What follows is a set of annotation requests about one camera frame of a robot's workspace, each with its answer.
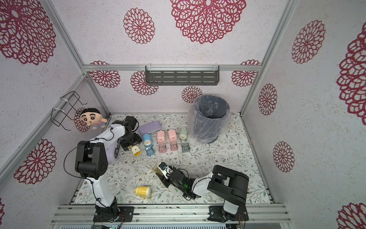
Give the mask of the pink pencil sharpener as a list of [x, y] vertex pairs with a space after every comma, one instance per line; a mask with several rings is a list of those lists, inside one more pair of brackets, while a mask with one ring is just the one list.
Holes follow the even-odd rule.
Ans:
[[157, 132], [157, 142], [158, 142], [158, 144], [166, 143], [164, 131]]
[[170, 129], [168, 131], [169, 141], [170, 142], [176, 142], [177, 141], [177, 134], [174, 129]]

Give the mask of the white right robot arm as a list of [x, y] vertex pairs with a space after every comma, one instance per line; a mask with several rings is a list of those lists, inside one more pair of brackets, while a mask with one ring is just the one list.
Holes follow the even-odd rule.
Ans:
[[236, 216], [246, 206], [249, 177], [241, 172], [215, 165], [208, 175], [193, 178], [186, 170], [164, 162], [156, 165], [153, 171], [166, 188], [173, 185], [182, 191], [186, 200], [213, 193], [224, 199], [223, 213], [230, 216]]

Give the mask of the green pencil sharpener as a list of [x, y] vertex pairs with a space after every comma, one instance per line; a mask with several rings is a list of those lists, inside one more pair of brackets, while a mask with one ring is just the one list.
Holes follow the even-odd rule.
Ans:
[[188, 130], [187, 130], [187, 128], [182, 127], [180, 129], [179, 139], [180, 139], [180, 141], [187, 141], [187, 139], [188, 139]]

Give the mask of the blue sharpener shavings tray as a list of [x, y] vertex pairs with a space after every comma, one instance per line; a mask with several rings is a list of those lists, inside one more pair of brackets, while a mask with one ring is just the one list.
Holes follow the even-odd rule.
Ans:
[[149, 158], [151, 158], [153, 155], [155, 155], [155, 149], [153, 145], [145, 146], [146, 154]]

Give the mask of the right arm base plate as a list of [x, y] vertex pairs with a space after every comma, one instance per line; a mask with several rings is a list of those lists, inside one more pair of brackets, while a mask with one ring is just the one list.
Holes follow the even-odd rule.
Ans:
[[210, 206], [209, 207], [209, 221], [225, 223], [227, 221], [248, 221], [249, 216], [246, 207], [239, 206], [237, 213], [231, 214], [224, 211], [224, 206]]

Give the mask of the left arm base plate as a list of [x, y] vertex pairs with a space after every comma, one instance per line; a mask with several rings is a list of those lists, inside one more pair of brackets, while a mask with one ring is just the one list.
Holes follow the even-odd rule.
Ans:
[[95, 206], [96, 212], [93, 222], [131, 222], [134, 207], [99, 207]]

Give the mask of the pink sharpener shavings tray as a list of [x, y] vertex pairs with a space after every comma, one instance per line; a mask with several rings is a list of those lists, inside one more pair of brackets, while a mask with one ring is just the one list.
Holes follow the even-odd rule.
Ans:
[[170, 150], [172, 152], [177, 151], [178, 150], [178, 142], [174, 141], [174, 142], [170, 142]]

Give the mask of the clear sharpener shavings tray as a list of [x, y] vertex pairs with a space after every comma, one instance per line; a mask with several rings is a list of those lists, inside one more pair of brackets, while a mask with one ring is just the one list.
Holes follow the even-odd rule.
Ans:
[[190, 145], [188, 142], [184, 142], [181, 144], [181, 148], [182, 148], [182, 152], [183, 153], [188, 153], [191, 151]]

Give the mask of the blue pencil sharpener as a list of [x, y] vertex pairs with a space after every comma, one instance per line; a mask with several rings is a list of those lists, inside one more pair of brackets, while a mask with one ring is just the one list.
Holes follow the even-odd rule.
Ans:
[[150, 146], [153, 143], [150, 134], [144, 134], [142, 140], [145, 146]]

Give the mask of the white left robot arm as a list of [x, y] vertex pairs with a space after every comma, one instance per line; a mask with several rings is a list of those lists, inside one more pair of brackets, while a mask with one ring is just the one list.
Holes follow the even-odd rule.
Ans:
[[75, 156], [75, 171], [79, 175], [73, 175], [63, 169], [66, 174], [84, 179], [91, 187], [95, 198], [96, 213], [107, 214], [116, 218], [119, 214], [117, 198], [112, 194], [105, 173], [108, 165], [118, 159], [120, 148], [127, 151], [130, 146], [136, 146], [142, 142], [136, 133], [139, 122], [133, 116], [127, 116], [124, 120], [114, 121], [105, 131], [97, 137], [80, 141]]

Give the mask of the yellow sharpener shavings tray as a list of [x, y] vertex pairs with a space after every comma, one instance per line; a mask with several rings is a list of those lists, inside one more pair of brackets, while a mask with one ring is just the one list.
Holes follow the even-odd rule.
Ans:
[[156, 174], [163, 175], [162, 171], [160, 170], [159, 166], [156, 164], [152, 169]]

